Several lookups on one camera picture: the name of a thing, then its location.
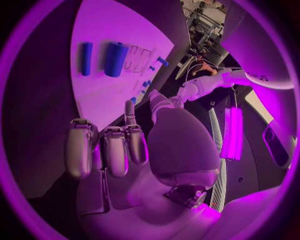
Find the purple led bar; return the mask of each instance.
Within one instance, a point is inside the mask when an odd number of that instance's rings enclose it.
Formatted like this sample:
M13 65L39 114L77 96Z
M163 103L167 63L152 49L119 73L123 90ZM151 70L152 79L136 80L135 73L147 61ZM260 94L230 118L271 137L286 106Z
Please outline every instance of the purple led bar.
M240 108L225 108L225 129L220 157L239 161L243 147L243 113Z

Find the curved white surface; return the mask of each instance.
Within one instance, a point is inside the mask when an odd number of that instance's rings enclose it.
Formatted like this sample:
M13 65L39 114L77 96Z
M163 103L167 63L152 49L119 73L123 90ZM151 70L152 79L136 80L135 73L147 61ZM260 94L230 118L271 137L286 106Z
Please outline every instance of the curved white surface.
M80 45L93 43L90 75L79 68ZM119 77L104 74L103 62L109 42L121 42L154 51L141 73L122 70ZM73 92L82 118L102 130L124 112L125 101L143 98L144 81L152 80L161 67L158 56L166 59L174 44L152 23L130 8L113 0L83 0L74 23L70 46Z

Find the purple light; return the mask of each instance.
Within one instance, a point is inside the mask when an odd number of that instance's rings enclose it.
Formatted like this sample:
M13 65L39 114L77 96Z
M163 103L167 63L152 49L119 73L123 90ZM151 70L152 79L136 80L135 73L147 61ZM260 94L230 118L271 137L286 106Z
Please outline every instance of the purple light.
M225 109L224 139L220 157L239 161L243 147L243 114L240 108Z

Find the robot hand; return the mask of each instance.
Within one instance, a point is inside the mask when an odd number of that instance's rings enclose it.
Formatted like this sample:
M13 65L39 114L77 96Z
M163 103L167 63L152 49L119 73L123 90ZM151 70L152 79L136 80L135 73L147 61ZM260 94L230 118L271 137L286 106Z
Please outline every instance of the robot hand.
M224 77L232 72L230 68L225 68L212 76L202 76L183 84L177 93L177 97L181 99L183 103L187 100L194 101L207 94L210 94L215 88L223 87L229 88L234 85L230 81L230 78Z

